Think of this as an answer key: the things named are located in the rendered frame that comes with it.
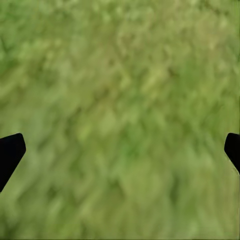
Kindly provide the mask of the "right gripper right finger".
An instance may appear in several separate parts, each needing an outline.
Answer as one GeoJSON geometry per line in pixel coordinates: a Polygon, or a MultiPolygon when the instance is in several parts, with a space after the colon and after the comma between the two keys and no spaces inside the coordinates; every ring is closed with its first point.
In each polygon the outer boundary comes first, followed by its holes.
{"type": "Polygon", "coordinates": [[[235,165],[240,173],[240,135],[235,133],[229,133],[227,135],[224,151],[235,165]]]}

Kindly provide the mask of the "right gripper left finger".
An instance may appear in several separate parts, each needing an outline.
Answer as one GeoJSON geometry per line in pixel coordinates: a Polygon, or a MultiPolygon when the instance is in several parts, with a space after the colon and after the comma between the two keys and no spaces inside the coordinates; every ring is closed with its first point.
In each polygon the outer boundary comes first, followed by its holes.
{"type": "Polygon", "coordinates": [[[0,193],[26,153],[22,133],[0,138],[0,193]]]}

